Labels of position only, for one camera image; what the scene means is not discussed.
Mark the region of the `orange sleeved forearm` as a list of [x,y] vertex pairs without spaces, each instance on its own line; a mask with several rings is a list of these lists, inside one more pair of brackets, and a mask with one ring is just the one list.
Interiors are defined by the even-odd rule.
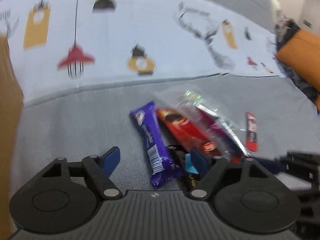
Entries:
[[299,29],[277,52],[276,58],[295,70],[319,92],[319,36]]

